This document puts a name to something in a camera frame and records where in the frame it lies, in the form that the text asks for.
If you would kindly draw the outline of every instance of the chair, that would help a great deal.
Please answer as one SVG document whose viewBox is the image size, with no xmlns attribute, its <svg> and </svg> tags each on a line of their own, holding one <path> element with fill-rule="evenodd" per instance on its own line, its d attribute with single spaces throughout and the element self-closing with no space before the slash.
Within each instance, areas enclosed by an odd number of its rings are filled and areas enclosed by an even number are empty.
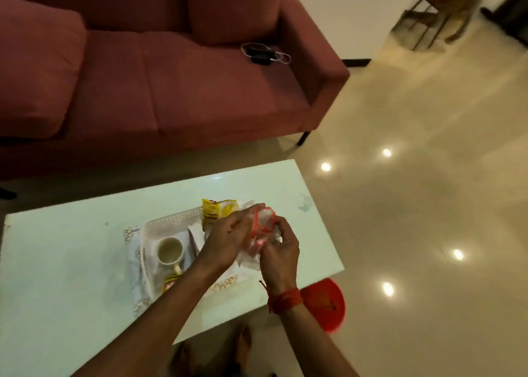
<svg viewBox="0 0 528 377">
<path fill-rule="evenodd" d="M 415 19 L 414 23 L 409 27 L 409 31 L 412 30 L 417 23 L 422 23 L 426 25 L 425 31 L 420 36 L 419 40 L 416 42 L 416 45 L 412 48 L 412 50 L 416 50 L 420 42 L 424 39 L 426 36 L 426 33 L 431 29 L 431 27 L 437 23 L 440 19 L 443 19 L 440 26 L 438 27 L 436 33 L 434 34 L 433 39 L 429 43 L 429 46 L 427 49 L 429 49 L 432 44 L 435 42 L 438 35 L 442 32 L 444 27 L 447 24 L 447 21 L 453 16 L 458 13 L 461 13 L 463 11 L 466 11 L 466 16 L 463 20 L 462 25 L 459 27 L 456 33 L 452 34 L 451 36 L 447 37 L 445 39 L 446 43 L 452 43 L 455 40 L 457 40 L 462 33 L 465 31 L 467 25 L 469 24 L 469 21 L 471 20 L 471 16 L 474 12 L 474 10 L 478 7 L 479 0 L 425 0 L 429 6 L 424 12 L 415 12 L 414 9 L 422 3 L 424 0 L 418 0 L 416 4 L 411 7 L 409 10 L 405 10 L 402 14 L 402 17 L 397 22 L 396 26 L 400 25 L 403 20 L 406 18 L 413 18 Z M 433 7 L 437 10 L 437 13 L 429 13 L 429 9 Z"/>
</svg>

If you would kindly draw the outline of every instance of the red bucket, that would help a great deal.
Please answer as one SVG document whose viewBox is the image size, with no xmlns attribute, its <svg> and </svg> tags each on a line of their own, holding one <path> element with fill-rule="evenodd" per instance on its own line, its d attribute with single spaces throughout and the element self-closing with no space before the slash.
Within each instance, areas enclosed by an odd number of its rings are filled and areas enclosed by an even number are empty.
<svg viewBox="0 0 528 377">
<path fill-rule="evenodd" d="M 345 320 L 345 298 L 338 285 L 325 278 L 300 290 L 304 305 L 328 334 L 335 333 Z"/>
</svg>

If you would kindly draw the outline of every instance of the mug handle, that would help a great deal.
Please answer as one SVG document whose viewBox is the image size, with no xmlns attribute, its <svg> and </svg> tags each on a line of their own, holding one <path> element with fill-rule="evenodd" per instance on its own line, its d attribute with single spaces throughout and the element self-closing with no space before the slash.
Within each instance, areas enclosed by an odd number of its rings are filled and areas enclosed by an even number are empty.
<svg viewBox="0 0 528 377">
<path fill-rule="evenodd" d="M 183 272 L 181 271 L 181 267 L 178 263 L 174 265 L 174 272 L 177 276 L 181 276 L 183 274 Z"/>
</svg>

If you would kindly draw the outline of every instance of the sofa armrest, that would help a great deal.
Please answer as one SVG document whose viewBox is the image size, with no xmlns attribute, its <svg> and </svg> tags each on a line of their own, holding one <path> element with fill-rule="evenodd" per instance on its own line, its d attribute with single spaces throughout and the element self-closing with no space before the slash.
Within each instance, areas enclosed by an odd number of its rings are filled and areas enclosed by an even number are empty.
<svg viewBox="0 0 528 377">
<path fill-rule="evenodd" d="M 316 129 L 350 73 L 299 0 L 280 0 L 281 50 L 312 106 L 303 131 Z"/>
</svg>

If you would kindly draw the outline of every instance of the sofa leg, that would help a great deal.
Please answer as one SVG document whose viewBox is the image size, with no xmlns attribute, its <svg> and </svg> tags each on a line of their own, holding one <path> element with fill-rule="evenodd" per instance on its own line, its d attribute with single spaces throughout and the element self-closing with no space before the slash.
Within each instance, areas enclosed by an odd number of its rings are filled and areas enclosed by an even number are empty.
<svg viewBox="0 0 528 377">
<path fill-rule="evenodd" d="M 4 188 L 0 188 L 0 199 L 12 200 L 16 198 L 17 198 L 16 192 L 11 192 Z"/>
<path fill-rule="evenodd" d="M 297 146 L 302 146 L 302 144 L 304 143 L 304 141 L 308 138 L 308 135 L 310 135 L 311 131 L 307 131 L 305 133 L 302 134 L 302 137 L 300 137 L 300 140 L 299 142 L 297 143 Z"/>
</svg>

